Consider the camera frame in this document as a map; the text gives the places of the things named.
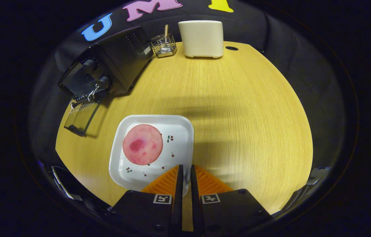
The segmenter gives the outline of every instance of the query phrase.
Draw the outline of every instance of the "white container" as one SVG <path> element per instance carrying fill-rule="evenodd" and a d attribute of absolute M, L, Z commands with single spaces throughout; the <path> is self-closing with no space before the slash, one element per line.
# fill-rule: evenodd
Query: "white container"
<path fill-rule="evenodd" d="M 223 25 L 221 21 L 178 22 L 184 54 L 188 57 L 223 55 Z"/>
<path fill-rule="evenodd" d="M 162 134 L 163 147 L 159 157 L 150 165 L 136 165 L 125 157 L 122 142 L 135 126 L 148 124 Z M 183 165 L 183 196 L 190 183 L 193 160 L 194 128 L 179 115 L 130 115 L 118 125 L 109 160 L 109 174 L 114 182 L 130 190 L 141 191 L 149 183 L 176 165 Z"/>

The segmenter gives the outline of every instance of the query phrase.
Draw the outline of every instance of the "wooden table surface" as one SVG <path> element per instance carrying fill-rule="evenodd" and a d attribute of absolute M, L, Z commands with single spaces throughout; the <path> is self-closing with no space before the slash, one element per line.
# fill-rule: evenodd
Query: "wooden table surface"
<path fill-rule="evenodd" d="M 127 96 L 107 99 L 86 137 L 63 128 L 56 151 L 70 172 L 93 194 L 114 205 L 126 189 L 109 175 L 119 122 L 131 114 L 175 114 L 194 126 L 193 164 L 233 189 L 248 189 L 273 214 L 307 182 L 313 142 L 304 109 L 288 81 L 247 44 L 224 42 L 218 59 L 176 55 L 154 58 Z M 183 229 L 192 230 L 191 189 L 184 198 Z"/>

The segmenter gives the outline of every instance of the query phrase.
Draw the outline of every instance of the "wire basket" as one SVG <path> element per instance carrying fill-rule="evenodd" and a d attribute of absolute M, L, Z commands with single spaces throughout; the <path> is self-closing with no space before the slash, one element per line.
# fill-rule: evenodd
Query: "wire basket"
<path fill-rule="evenodd" d="M 172 56 L 176 53 L 175 39 L 172 33 L 168 36 L 158 35 L 150 39 L 152 43 L 153 52 L 158 58 Z"/>

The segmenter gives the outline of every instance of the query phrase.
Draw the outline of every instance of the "blue letter u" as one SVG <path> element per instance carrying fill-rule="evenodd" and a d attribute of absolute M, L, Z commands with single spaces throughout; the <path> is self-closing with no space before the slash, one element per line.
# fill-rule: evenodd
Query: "blue letter u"
<path fill-rule="evenodd" d="M 87 27 L 86 30 L 83 30 L 83 32 L 81 34 L 84 36 L 84 38 L 87 41 L 92 41 L 92 40 L 95 40 L 95 39 L 99 38 L 106 31 L 108 31 L 109 28 L 111 28 L 111 25 L 112 25 L 111 18 L 109 17 L 110 15 L 112 15 L 112 13 L 110 13 L 110 14 L 104 16 L 102 19 L 98 20 L 98 22 L 102 22 L 102 24 L 104 25 L 104 27 L 102 28 L 102 30 L 100 30 L 98 32 L 95 32 L 93 30 L 93 26 L 95 24 Z"/>

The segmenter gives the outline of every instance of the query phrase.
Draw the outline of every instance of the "ham slice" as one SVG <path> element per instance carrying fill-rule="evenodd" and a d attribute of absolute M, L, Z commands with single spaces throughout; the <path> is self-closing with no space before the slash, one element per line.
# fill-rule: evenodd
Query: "ham slice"
<path fill-rule="evenodd" d="M 155 127 L 146 124 L 132 128 L 122 143 L 125 157 L 136 165 L 154 162 L 162 152 L 162 147 L 160 132 Z"/>

